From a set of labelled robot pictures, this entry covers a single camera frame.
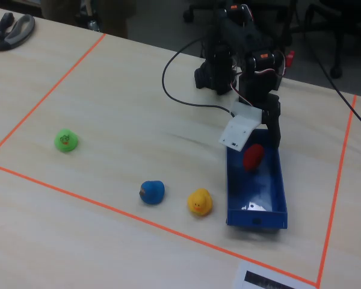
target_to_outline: red ball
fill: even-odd
[[[265,156],[265,149],[260,144],[253,144],[243,155],[243,166],[246,172],[252,172],[258,168]]]

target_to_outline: light wood tabletop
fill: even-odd
[[[225,224],[230,115],[166,97],[174,52],[36,25],[0,53],[0,289],[230,288],[242,260],[321,288],[361,285],[361,123],[333,90],[282,81],[288,228],[246,231]],[[202,61],[177,57],[167,90],[230,107],[233,93],[195,88]],[[79,137],[69,154],[54,148],[62,128]],[[160,205],[140,200],[147,180],[165,184]],[[200,187],[214,200],[202,219],[186,206]]]

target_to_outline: blue box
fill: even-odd
[[[246,149],[259,143],[265,156],[255,172],[246,172]],[[270,145],[267,129],[255,129],[244,149],[227,148],[227,224],[251,228],[286,229],[288,209],[278,149]]]

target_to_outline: orange tape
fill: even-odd
[[[13,135],[13,133],[26,121],[27,118],[46,100],[46,98],[66,79],[66,77],[83,61],[83,59],[103,40],[106,34],[103,34],[93,46],[63,75],[62,78],[47,92],[46,95],[33,107],[33,109],[26,114],[26,116],[7,134],[2,141],[0,141],[0,147]]]
[[[287,272],[287,271],[284,271],[284,270],[278,269],[278,268],[276,268],[276,267],[270,266],[270,265],[265,264],[265,263],[263,263],[263,262],[256,261],[256,260],[254,260],[254,259],[251,259],[251,258],[248,258],[248,257],[246,257],[246,256],[240,255],[240,254],[238,254],[238,253],[235,253],[235,252],[232,252],[232,251],[223,249],[222,247],[218,247],[218,246],[216,246],[216,245],[207,243],[207,242],[205,242],[205,241],[202,241],[202,240],[199,240],[199,239],[194,238],[194,237],[192,237],[192,236],[186,235],[186,234],[184,234],[184,233],[175,231],[175,230],[173,230],[173,229],[170,229],[170,228],[168,228],[168,227],[162,226],[162,225],[157,224],[157,223],[155,223],[155,222],[151,222],[150,220],[146,220],[146,219],[144,219],[144,218],[141,218],[141,217],[138,217],[138,216],[136,216],[136,215],[127,213],[127,212],[122,211],[122,210],[120,210],[120,209],[114,208],[114,207],[112,207],[112,206],[109,206],[109,205],[100,203],[100,202],[98,202],[98,201],[96,201],[96,200],[93,200],[93,199],[89,199],[89,198],[87,198],[87,197],[80,196],[80,195],[78,195],[78,194],[72,193],[72,192],[67,191],[67,190],[63,190],[62,188],[58,188],[58,187],[55,187],[54,185],[50,185],[50,184],[47,184],[47,183],[45,183],[45,182],[38,181],[38,180],[36,180],[36,179],[30,178],[29,176],[25,176],[25,175],[23,175],[23,174],[21,174],[21,173],[17,173],[17,172],[14,172],[14,171],[12,171],[12,170],[8,170],[8,169],[6,169],[6,168],[4,168],[4,167],[1,167],[1,166],[0,166],[0,170],[3,171],[3,172],[10,173],[10,174],[12,174],[12,175],[18,176],[18,177],[20,177],[20,178],[26,179],[26,180],[28,180],[28,181],[34,182],[35,184],[42,185],[42,186],[44,186],[44,187],[46,187],[46,188],[50,188],[50,189],[52,189],[52,190],[59,191],[60,193],[67,194],[67,195],[69,195],[69,196],[71,196],[71,197],[75,197],[75,198],[77,198],[77,199],[79,199],[79,200],[83,200],[84,202],[88,202],[88,203],[91,203],[91,204],[93,204],[93,205],[97,205],[97,206],[99,206],[99,207],[108,209],[108,210],[110,210],[110,211],[116,212],[116,213],[121,214],[121,215],[124,215],[124,216],[126,216],[126,217],[130,217],[130,218],[135,219],[135,220],[137,220],[137,221],[139,221],[139,222],[143,222],[143,223],[148,224],[148,225],[150,225],[150,226],[154,226],[154,227],[156,227],[156,228],[158,228],[158,229],[162,229],[162,230],[167,231],[167,232],[169,232],[169,233],[171,233],[171,234],[180,236],[180,237],[182,237],[182,238],[186,238],[186,239],[188,239],[188,240],[190,240],[190,241],[193,241],[193,242],[196,242],[196,243],[198,243],[198,244],[204,245],[204,246],[209,247],[209,248],[211,248],[211,249],[220,251],[220,252],[222,252],[222,253],[226,253],[226,254],[228,254],[228,255],[231,255],[231,256],[237,257],[237,258],[239,258],[239,259],[242,259],[242,260],[251,262],[251,263],[253,263],[253,264],[257,264],[257,265],[259,265],[259,266],[265,267],[265,268],[270,269],[270,270],[272,270],[272,271],[275,271],[275,272],[284,274],[284,275],[286,275],[286,276],[289,276],[289,277],[291,277],[291,278],[293,278],[293,279],[296,279],[296,280],[299,280],[299,281],[301,281],[301,282],[307,283],[307,284],[309,284],[309,285],[315,286],[315,283],[314,283],[313,281],[309,281],[309,280],[307,280],[307,279],[305,279],[305,278],[299,277],[299,276],[294,275],[294,274],[292,274],[292,273],[289,273],[289,272]]]
[[[353,103],[351,104],[351,106],[353,108],[356,106],[356,101],[357,101],[357,95],[354,95]],[[336,185],[335,185],[335,192],[333,194],[332,208],[330,210],[330,217],[329,217],[329,222],[328,222],[328,225],[327,225],[325,243],[324,243],[324,248],[322,250],[321,263],[319,264],[319,271],[318,271],[318,276],[317,276],[316,288],[319,288],[319,286],[321,285],[322,274],[324,273],[324,266],[325,266],[325,260],[326,260],[326,255],[327,255],[327,249],[329,247],[330,234],[332,232],[333,219],[334,219],[335,211],[336,211],[339,183],[341,181],[342,167],[344,166],[344,158],[345,158],[345,153],[346,153],[346,150],[347,150],[347,144],[348,144],[349,132],[350,132],[350,126],[351,126],[351,121],[352,120],[353,120],[353,112],[350,111],[349,112],[348,124],[347,124],[347,130],[345,132],[345,137],[344,137],[344,144],[342,145],[341,157],[339,159],[338,173],[337,173],[337,179],[336,179]]]

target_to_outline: green rubber duck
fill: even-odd
[[[69,129],[62,129],[55,137],[55,146],[61,152],[70,152],[78,145],[78,136]]]

